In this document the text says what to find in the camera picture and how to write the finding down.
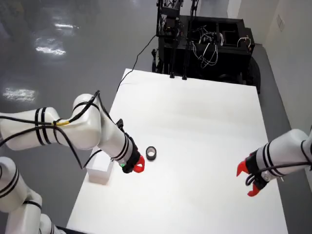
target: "black tape roll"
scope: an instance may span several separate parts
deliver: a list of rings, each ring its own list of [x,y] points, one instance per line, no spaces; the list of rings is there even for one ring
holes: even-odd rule
[[[157,155],[157,150],[154,146],[149,146],[146,149],[146,158],[149,161],[154,161]]]

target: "white box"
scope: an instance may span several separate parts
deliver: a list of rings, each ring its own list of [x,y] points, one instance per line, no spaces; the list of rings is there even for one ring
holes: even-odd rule
[[[94,147],[91,155],[99,150],[98,147]],[[90,182],[106,184],[112,172],[114,162],[104,152],[97,153],[87,165],[87,172]]]

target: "table surface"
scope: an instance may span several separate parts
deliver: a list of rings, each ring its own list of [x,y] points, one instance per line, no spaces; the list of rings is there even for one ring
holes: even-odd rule
[[[133,71],[111,108],[140,152],[143,173],[115,163],[106,185],[89,182],[67,228],[92,234],[286,234],[276,180],[248,197],[238,163],[267,143],[256,88]]]

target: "yellow cable tie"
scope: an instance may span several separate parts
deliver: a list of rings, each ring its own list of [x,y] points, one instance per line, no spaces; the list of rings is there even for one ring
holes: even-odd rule
[[[56,126],[63,126],[63,125],[66,125],[66,124],[69,124],[69,121],[65,121],[65,122],[62,122],[62,123],[56,123]]]

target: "gray floor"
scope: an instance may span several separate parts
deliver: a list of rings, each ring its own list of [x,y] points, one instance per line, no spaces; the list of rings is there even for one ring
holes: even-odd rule
[[[203,0],[200,14],[226,17],[226,10],[226,0]],[[1,0],[0,22],[1,111],[53,106],[66,118],[76,96],[97,89],[110,109],[124,69],[132,67],[155,34],[156,0]],[[155,39],[136,69],[151,70],[150,52],[156,46]],[[260,103],[272,140],[290,126],[263,47],[256,46],[253,56],[261,70]],[[66,226],[85,176],[70,150],[54,144],[21,152],[1,147],[0,152],[42,195],[43,212]],[[87,160],[89,153],[79,156]],[[279,188],[289,233],[310,233],[312,196],[304,172],[287,176]],[[0,214],[0,233],[5,222]]]

